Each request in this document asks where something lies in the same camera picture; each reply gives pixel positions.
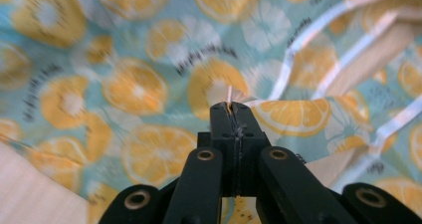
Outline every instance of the patterned cloth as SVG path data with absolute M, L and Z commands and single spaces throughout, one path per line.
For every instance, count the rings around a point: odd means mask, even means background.
M 177 177 L 229 86 L 306 162 L 367 147 L 331 188 L 372 183 L 422 216 L 422 37 L 347 72 L 396 46 L 394 24 L 420 27 L 422 0 L 0 0 L 0 15 L 0 142 L 87 198 L 88 223 L 127 186 Z M 330 92 L 344 77 L 361 82 Z M 247 198 L 222 218 L 259 222 Z

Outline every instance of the white flower print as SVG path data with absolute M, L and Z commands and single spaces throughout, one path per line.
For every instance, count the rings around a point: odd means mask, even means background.
M 263 93 L 270 92 L 277 78 L 279 77 L 282 62 L 272 59 L 260 62 L 251 69 L 242 73 L 243 77 L 248 81 L 248 87 L 251 96 L 264 99 L 267 96 Z
M 285 12 L 262 0 L 252 17 L 242 24 L 246 43 L 258 52 L 279 45 L 288 35 L 292 24 Z
M 178 43 L 171 44 L 164 55 L 173 65 L 187 59 L 190 52 L 200 52 L 201 48 L 210 44 L 214 46 L 221 44 L 220 35 L 205 20 L 186 16 L 182 18 L 181 22 L 186 28 L 183 39 Z M 201 54 L 201 57 L 201 61 L 204 61 L 209 56 Z
M 124 21 L 123 18 L 114 15 L 97 0 L 78 0 L 84 11 L 84 15 L 103 29 L 114 29 Z
M 355 137 L 364 143 L 370 142 L 368 130 L 358 125 L 353 117 L 344 111 L 339 104 L 334 102 L 330 104 L 331 117 L 325 128 L 326 148 L 329 153 L 334 153 L 347 145 L 347 139 L 351 137 Z

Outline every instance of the screw hole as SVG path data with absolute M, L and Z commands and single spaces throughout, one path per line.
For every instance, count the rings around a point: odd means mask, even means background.
M 199 160 L 208 161 L 214 158 L 214 152 L 210 150 L 203 150 L 198 152 L 198 154 L 196 154 L 196 157 Z
M 273 159 L 278 159 L 278 160 L 288 158 L 288 155 L 284 151 L 281 151 L 281 150 L 271 150 L 270 156 Z
M 138 190 L 135 192 L 130 193 L 124 199 L 124 206 L 129 210 L 136 210 L 144 207 L 148 204 L 151 196 L 145 190 Z
M 359 188 L 355 194 L 357 199 L 371 207 L 382 208 L 387 204 L 384 197 L 369 188 Z

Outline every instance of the white stripe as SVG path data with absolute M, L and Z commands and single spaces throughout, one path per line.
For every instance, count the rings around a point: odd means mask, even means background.
M 307 45 L 323 28 L 345 12 L 376 1 L 378 0 L 347 0 L 346 2 L 340 2 L 328 9 L 328 11 L 319 16 L 316 21 L 311 23 L 311 25 L 295 39 L 292 45 L 286 49 L 279 78 L 276 80 L 268 100 L 280 99 L 289 82 L 295 54 Z
M 384 34 L 387 29 L 397 20 L 397 13 L 386 13 L 381 19 L 375 24 L 375 26 L 369 31 L 368 34 L 363 35 L 354 45 L 340 58 L 340 68 L 335 68 L 328 72 L 327 75 L 322 79 L 322 81 L 317 86 L 315 93 L 312 96 L 312 100 L 322 98 L 325 95 L 326 90 L 332 84 L 334 79 L 338 74 L 348 67 L 358 55 L 366 50 L 376 38 Z
M 402 128 L 406 123 L 412 120 L 415 116 L 422 112 L 422 95 L 414 100 L 403 111 L 398 113 L 392 120 L 379 127 L 376 131 L 376 140 L 372 146 L 380 147 L 382 149 L 385 140 L 398 129 Z

